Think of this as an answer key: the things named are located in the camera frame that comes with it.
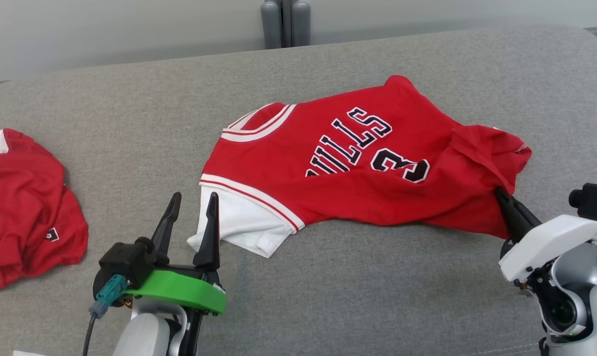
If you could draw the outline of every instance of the gray couch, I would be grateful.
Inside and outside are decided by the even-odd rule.
[[[561,26],[445,32],[85,68],[0,85],[0,129],[32,136],[67,166],[90,224],[77,266],[0,291],[0,356],[80,354],[97,260],[153,232],[172,192],[183,204],[171,260],[191,261],[201,169],[221,128],[262,104],[297,103],[402,74],[463,124],[495,126],[534,151],[517,197],[542,220],[572,214],[597,182],[597,38]],[[219,270],[225,315],[201,355],[536,356],[535,302],[505,282],[496,237],[423,224],[308,226],[271,259],[231,244]],[[129,319],[96,323],[110,355]]]

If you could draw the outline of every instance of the teal connector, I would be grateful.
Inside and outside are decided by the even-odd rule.
[[[96,295],[96,301],[90,307],[90,314],[102,318],[111,304],[122,296],[129,284],[122,275],[115,274]]]

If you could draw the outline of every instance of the red shirt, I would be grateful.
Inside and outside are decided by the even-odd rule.
[[[506,238],[493,189],[512,194],[530,156],[518,137],[463,126],[394,75],[249,113],[224,129],[200,184],[255,201],[293,232],[328,219],[422,221]]]
[[[64,178],[30,137],[0,131],[0,288],[83,257],[88,226]]]

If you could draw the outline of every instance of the green bracket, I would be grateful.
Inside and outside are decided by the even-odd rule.
[[[210,313],[223,314],[226,311],[225,293],[201,279],[187,277],[171,270],[154,270],[140,289],[127,289],[125,293]]]

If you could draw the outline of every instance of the white sleeve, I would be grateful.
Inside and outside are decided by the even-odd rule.
[[[197,233],[187,240],[195,251],[199,251],[204,236],[208,222],[206,207],[212,192],[219,196],[220,239],[269,258],[292,234],[292,228],[285,221],[262,205],[227,190],[202,185]]]

